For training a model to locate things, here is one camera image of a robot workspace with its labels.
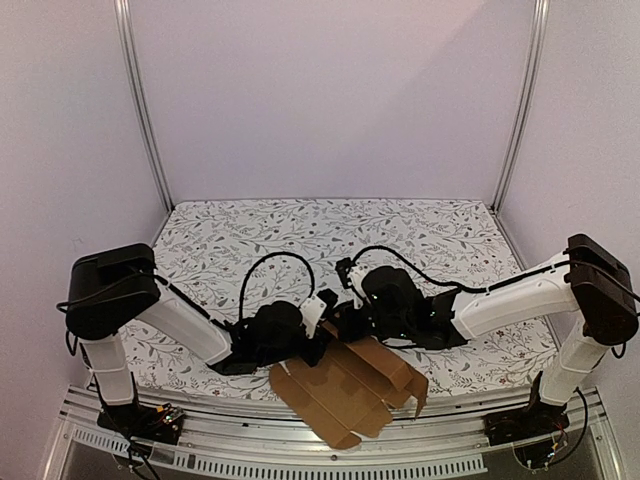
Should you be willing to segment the brown cardboard box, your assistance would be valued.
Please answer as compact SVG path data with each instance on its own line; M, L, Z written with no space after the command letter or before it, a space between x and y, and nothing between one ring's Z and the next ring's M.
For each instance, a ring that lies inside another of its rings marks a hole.
M346 450L376 438L411 399L420 415L428 392L422 373L371 337L345 344L334 326L323 330L331 340L316 366L293 358L269 371L271 390L321 440Z

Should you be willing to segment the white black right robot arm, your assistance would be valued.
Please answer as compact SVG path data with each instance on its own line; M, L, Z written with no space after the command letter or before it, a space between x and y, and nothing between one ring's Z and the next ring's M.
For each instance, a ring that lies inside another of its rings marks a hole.
M629 268L586 234L548 260L487 286L437 280L393 251L399 266L368 268L363 248L335 266L353 299L331 320L344 342L372 336L406 348L443 351L528 320L572 319L558 353L532 388L517 427L537 436L552 424L606 353L639 332L639 295Z

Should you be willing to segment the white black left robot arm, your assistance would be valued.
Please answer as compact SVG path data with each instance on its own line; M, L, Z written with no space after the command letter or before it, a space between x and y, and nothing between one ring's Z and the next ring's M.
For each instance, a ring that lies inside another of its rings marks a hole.
M111 419L128 434L148 426L128 367L121 329L141 321L186 347L222 376L255 370L299 357L314 366L327 342L319 325L337 303L330 289L312 288L299 304L275 301L236 322L214 319L156 267L143 243L76 260L66 300L56 308L65 316L70 349L81 348Z

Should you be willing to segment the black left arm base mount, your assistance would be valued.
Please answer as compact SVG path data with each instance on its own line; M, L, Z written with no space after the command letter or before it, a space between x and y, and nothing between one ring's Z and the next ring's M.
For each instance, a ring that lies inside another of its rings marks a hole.
M180 407L170 403L150 407L135 399L131 404L119 406L102 403L97 425L120 434L126 440L143 439L177 445L184 420L185 412Z

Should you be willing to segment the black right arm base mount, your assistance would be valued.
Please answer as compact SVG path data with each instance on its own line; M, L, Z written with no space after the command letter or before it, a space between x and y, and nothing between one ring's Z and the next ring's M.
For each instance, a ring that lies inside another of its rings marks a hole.
M547 403L535 394L523 407L484 415L484 435L491 446L548 435L569 426L566 408L567 404Z

